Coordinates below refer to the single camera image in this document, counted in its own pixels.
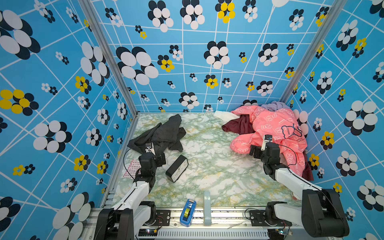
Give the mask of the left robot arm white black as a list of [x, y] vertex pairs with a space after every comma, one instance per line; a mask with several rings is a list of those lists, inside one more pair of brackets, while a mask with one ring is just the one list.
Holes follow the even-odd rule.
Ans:
[[156, 220], [156, 205], [145, 201], [156, 182], [158, 167], [166, 164], [164, 154], [151, 152], [139, 156], [140, 168], [136, 171], [128, 193], [112, 208], [102, 209], [98, 215], [95, 240], [106, 240], [116, 235], [117, 240], [134, 240], [141, 227]]

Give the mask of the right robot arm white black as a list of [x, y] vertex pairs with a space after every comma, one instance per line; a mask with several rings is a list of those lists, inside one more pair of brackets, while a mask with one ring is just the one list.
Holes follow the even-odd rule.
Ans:
[[267, 203], [265, 218], [268, 224], [290, 222], [303, 227], [313, 238], [349, 235], [350, 227], [335, 190], [316, 186], [281, 164], [278, 144], [267, 142], [261, 147], [251, 146], [250, 155], [262, 161], [266, 175], [291, 190], [302, 202], [300, 207], [286, 202]]

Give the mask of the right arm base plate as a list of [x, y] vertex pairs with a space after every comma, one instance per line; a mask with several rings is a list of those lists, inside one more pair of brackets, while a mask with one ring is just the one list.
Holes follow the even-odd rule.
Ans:
[[283, 220], [272, 220], [270, 223], [266, 219], [265, 211], [250, 209], [245, 212], [245, 217], [251, 222], [252, 227], [291, 227], [292, 223]]

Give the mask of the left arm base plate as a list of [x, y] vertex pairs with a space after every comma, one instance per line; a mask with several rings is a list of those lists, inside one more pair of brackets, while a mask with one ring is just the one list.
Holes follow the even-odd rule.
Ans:
[[156, 216], [153, 220], [150, 220], [149, 223], [145, 223], [146, 226], [169, 226], [171, 220], [171, 211], [170, 210], [157, 210]]

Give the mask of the dark grey cloth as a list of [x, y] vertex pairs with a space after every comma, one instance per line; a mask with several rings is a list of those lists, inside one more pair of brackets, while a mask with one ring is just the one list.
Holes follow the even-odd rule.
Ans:
[[128, 147], [140, 154], [146, 151], [146, 144], [153, 144], [156, 156], [160, 156], [166, 149], [183, 152], [181, 139], [186, 130], [180, 127], [182, 117], [177, 114], [169, 118], [164, 124], [159, 123], [150, 130], [145, 131], [128, 143]]

